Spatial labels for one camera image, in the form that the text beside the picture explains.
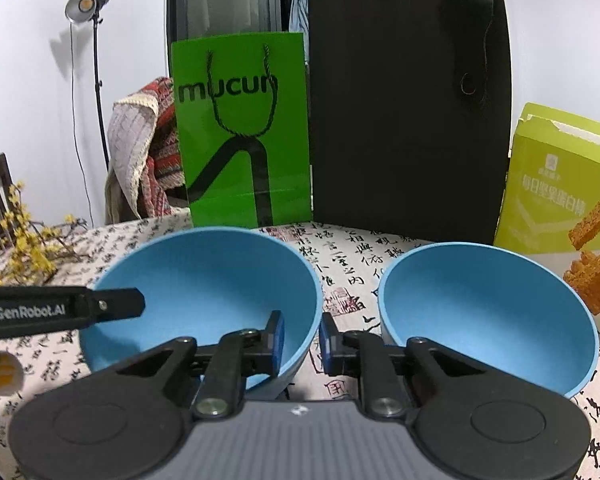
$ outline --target snack box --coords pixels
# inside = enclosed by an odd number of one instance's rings
[[[525,105],[494,245],[561,276],[600,332],[600,123]]]

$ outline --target black bag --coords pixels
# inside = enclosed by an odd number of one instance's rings
[[[492,244],[511,126],[503,0],[309,0],[314,219]]]

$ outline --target green shopping bag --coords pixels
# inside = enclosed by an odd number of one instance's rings
[[[171,61],[193,223],[310,220],[302,34],[179,41]]]

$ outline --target snack picture on box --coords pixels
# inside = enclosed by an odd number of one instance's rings
[[[569,231],[573,247],[579,251],[600,233],[600,202]],[[600,314],[600,254],[581,251],[580,259],[573,260],[571,269],[563,277],[582,298],[587,308],[595,316]]]

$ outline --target bowl rim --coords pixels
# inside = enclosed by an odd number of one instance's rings
[[[157,244],[161,241],[168,240],[169,238],[177,238],[179,236],[186,236],[186,235],[190,235],[192,233],[197,234],[197,233],[204,233],[204,232],[234,232],[234,233],[248,234],[248,235],[264,238],[265,240],[268,240],[274,244],[284,247],[286,250],[291,251],[298,258],[298,260],[300,260],[300,262],[306,267],[306,269],[309,271],[309,275],[314,280],[316,305],[315,305],[314,320],[311,323],[311,328],[309,329],[308,334],[305,336],[304,340],[302,341],[300,348],[286,361],[286,363],[283,363],[280,366],[280,371],[278,372],[276,377],[267,376],[265,379],[261,380],[257,384],[254,384],[251,388],[248,388],[247,391],[255,390],[256,388],[259,388],[260,386],[263,386],[266,383],[275,381],[278,378],[282,377],[290,368],[292,368],[294,366],[294,364],[296,364],[304,356],[304,354],[309,349],[311,342],[314,340],[315,334],[318,332],[318,327],[320,326],[320,320],[322,319],[322,306],[324,304],[324,295],[322,293],[322,286],[320,285],[320,279],[318,279],[318,275],[316,274],[315,269],[309,263],[309,261],[307,261],[307,259],[304,256],[302,256],[300,251],[298,251],[298,249],[296,249],[292,245],[290,245],[286,242],[283,242],[282,240],[278,240],[276,237],[273,237],[271,235],[264,234],[264,233],[260,232],[259,230],[251,230],[251,229],[247,229],[247,228],[243,228],[243,227],[232,227],[232,226],[205,226],[205,227],[195,227],[194,226],[189,229],[176,231],[174,233],[168,233],[163,236],[154,238],[153,240],[149,240],[148,242],[141,244],[139,247],[135,248],[131,252],[124,254],[118,261],[113,263],[112,266],[110,266],[107,270],[105,270],[105,272],[103,272],[102,275],[96,280],[96,282],[92,283],[89,286],[89,288],[92,288],[93,290],[98,290],[98,284],[104,279],[104,277],[107,276],[110,272],[113,272],[113,270],[115,270],[118,266],[120,266],[127,258],[131,257],[133,254],[139,253],[139,252],[147,249],[148,247],[150,247],[154,244]],[[82,340],[81,340],[80,336],[82,335],[83,330],[78,331],[78,344],[80,345],[80,350],[82,351],[82,353],[84,355],[85,364],[87,365],[87,368],[89,369],[90,373],[94,373],[94,371],[91,370],[91,366],[87,362],[88,358],[84,352],[84,349],[82,348]]]
[[[438,243],[427,244],[427,245],[423,245],[423,246],[414,248],[414,249],[402,254],[401,256],[396,258],[394,261],[392,261],[391,265],[389,265],[386,268],[386,270],[384,271],[384,273],[382,274],[382,278],[380,279],[380,284],[378,285],[378,310],[380,311],[380,319],[382,320],[382,325],[384,327],[386,327],[388,335],[397,344],[400,344],[401,339],[398,337],[398,334],[395,331],[394,326],[392,325],[391,321],[389,320],[389,317],[388,317],[387,311],[386,311],[386,307],[384,306],[384,287],[386,286],[386,281],[387,281],[389,275],[391,275],[391,272],[395,269],[395,267],[397,267],[401,263],[401,261],[403,261],[404,259],[406,259],[410,256],[413,256],[414,254],[417,254],[422,251],[435,250],[437,248],[446,247],[446,246],[478,247],[478,248],[483,248],[483,249],[487,249],[487,250],[495,250],[495,251],[500,251],[501,253],[510,254],[511,256],[515,256],[516,258],[520,258],[522,260],[528,261],[529,263],[532,263],[533,265],[535,265],[542,271],[547,272],[554,278],[557,278],[558,282],[561,283],[562,286],[567,288],[567,290],[574,296],[574,298],[578,301],[578,303],[580,304],[580,306],[582,307],[584,312],[587,314],[587,319],[589,319],[589,323],[590,323],[591,330],[593,332],[593,338],[594,338],[594,348],[593,348],[593,352],[592,352],[592,359],[591,359],[591,364],[589,366],[589,370],[587,371],[587,373],[584,375],[584,377],[582,378],[582,380],[576,387],[572,388],[570,391],[568,391],[567,393],[565,393],[563,395],[565,397],[567,397],[568,399],[571,399],[571,397],[574,397],[577,393],[579,393],[583,389],[583,387],[587,383],[589,383],[590,378],[593,377],[593,373],[596,370],[596,365],[598,364],[598,349],[600,348],[600,338],[598,337],[598,329],[596,327],[596,322],[594,321],[593,316],[591,315],[591,312],[587,308],[587,305],[585,305],[584,301],[582,301],[580,296],[578,296],[577,293],[560,276],[555,274],[552,270],[547,269],[545,266],[539,264],[536,261],[533,261],[531,258],[528,258],[527,256],[515,253],[513,251],[509,251],[507,249],[503,249],[501,247],[495,247],[495,246],[490,246],[490,245],[486,245],[486,244],[477,244],[477,243],[473,243],[473,242],[438,242]]]

